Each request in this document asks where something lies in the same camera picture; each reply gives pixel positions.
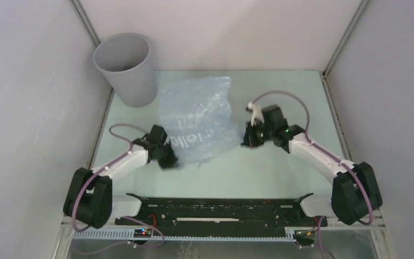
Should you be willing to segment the blue translucent trash bag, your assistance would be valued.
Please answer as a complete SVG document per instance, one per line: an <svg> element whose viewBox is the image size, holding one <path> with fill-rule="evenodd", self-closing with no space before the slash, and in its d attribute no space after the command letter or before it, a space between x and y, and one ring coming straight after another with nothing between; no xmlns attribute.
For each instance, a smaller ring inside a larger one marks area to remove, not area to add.
<svg viewBox="0 0 414 259"><path fill-rule="evenodd" d="M181 166L201 165L239 146L232 119L230 77L176 80L160 90L158 116Z"/></svg>

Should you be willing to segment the grey plastic trash bin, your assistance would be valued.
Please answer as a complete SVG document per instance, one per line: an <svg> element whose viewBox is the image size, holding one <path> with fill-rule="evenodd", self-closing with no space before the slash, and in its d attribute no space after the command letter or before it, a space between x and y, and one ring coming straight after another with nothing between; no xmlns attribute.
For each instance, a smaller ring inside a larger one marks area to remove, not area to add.
<svg viewBox="0 0 414 259"><path fill-rule="evenodd" d="M145 107L157 96L158 87L147 38L123 33L102 42L93 62L121 101L132 108Z"/></svg>

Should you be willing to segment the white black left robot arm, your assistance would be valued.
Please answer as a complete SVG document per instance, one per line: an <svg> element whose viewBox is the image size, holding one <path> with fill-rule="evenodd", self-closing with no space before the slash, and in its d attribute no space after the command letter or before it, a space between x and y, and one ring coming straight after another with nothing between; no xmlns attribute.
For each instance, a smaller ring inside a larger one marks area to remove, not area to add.
<svg viewBox="0 0 414 259"><path fill-rule="evenodd" d="M162 126L153 125L149 132L135 140L129 140L113 131L110 134L128 143L128 148L113 160L93 169L79 168L74 174L67 192L63 212L71 218L73 229L102 228L109 220L127 216L135 224L144 224L149 210L142 206L136 195L113 195L113 183L140 167L156 161L161 169L178 166L178 158L169 137Z"/></svg>

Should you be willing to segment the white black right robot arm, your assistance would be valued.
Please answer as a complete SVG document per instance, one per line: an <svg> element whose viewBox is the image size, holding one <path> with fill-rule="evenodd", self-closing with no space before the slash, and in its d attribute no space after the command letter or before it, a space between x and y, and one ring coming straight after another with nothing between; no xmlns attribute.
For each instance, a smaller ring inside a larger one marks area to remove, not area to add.
<svg viewBox="0 0 414 259"><path fill-rule="evenodd" d="M354 163L333 155L299 125L289 125L278 105L261 108L248 103L251 119L246 123L242 146L257 148L272 142L288 154L311 165L332 186L325 195L306 194L298 198L292 210L293 221L307 225L314 216L335 215L346 225L373 217L382 204L382 196L373 168L366 162Z"/></svg>

